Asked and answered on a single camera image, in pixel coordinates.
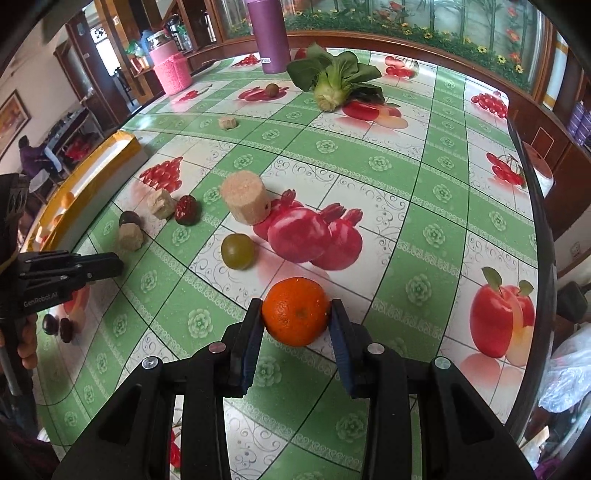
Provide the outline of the left hand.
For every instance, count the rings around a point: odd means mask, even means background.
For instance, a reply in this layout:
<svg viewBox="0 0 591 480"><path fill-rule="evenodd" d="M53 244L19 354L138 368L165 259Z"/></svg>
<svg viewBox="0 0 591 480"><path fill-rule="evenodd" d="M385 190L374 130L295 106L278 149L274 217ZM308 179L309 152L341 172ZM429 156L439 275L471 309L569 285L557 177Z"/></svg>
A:
<svg viewBox="0 0 591 480"><path fill-rule="evenodd" d="M17 347L19 358L25 369L31 371L36 368L38 363L37 357L37 334L36 322L37 314L33 313L26 317L26 323L21 332L21 341Z"/></svg>

